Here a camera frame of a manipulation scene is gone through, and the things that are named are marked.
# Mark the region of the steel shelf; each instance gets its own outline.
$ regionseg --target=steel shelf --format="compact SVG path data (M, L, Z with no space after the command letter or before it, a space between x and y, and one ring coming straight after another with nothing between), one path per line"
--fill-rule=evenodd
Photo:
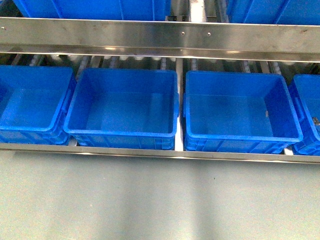
M320 26L0 17L0 53L320 62Z
M145 150L127 148L86 147L86 146L58 146L1 143L0 150L14 150L23 152L41 152L56 154L103 155L116 157L192 159L209 161L245 161L271 163L304 163L320 164L318 156L297 156L284 154L252 154L252 153L223 153L202 151L174 151L174 150Z

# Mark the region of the shelving rack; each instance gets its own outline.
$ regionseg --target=shelving rack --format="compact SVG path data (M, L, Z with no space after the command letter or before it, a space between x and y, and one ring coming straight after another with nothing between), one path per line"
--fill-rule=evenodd
M41 62L43 55L72 55L81 72L87 66L119 61L116 56L153 57L154 61L162 58L161 63L166 62L166 58L176 58L172 62L178 73L180 97L188 59L244 60L246 66L247 61L258 61L264 73L275 66L267 61L320 63L320 26L218 23L217 14L206 16L204 0L189 0L190 22L40 19L16 17L17 12L11 13L14 14L6 17L8 14L0 10L3 16L0 17L0 53L11 54L9 58L14 56L11 64L30 55L35 55L30 57L33 65ZM186 17L168 19L184 20ZM197 68L197 61L192 62ZM74 139L69 146L2 143L0 150L320 164L320 157L295 156L289 149L280 155L184 151L182 122L179 118L172 151L82 147Z

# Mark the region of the blue plastic crate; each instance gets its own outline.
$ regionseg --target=blue plastic crate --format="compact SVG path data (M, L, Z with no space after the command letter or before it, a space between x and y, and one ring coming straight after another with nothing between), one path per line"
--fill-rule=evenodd
M281 75L189 71L183 114L189 151L279 154L303 139Z
M65 145L76 87L68 67L0 66L0 142Z
M292 149L298 155L320 156L320 76L294 76L289 92L303 132L303 141Z
M64 130L81 146L171 150L178 99L175 71L87 68Z
M227 0L231 23L320 25L320 0Z
M171 0L13 1L29 18L164 21L171 11Z

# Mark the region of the gray floor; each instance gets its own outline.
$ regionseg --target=gray floor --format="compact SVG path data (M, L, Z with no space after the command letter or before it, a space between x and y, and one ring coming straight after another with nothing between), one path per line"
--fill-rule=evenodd
M1 240L316 240L320 165L0 152Z

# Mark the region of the metal frame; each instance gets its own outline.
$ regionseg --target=metal frame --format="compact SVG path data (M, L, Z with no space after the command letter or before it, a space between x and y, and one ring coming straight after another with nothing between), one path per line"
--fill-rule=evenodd
M320 62L319 46L320 26L0 17L0 53Z
M216 160L216 161L247 161L247 162L271 162L271 163L304 163L320 164L318 156L298 156L283 154L252 154L252 153L223 153L223 152L201 152L201 151L174 151L174 150L145 150L107 147L86 146L58 146L58 145L36 145L2 143L1 150L42 152L56 154L81 154L81 155L103 155L121 157L144 157L165 159L194 159L194 160Z

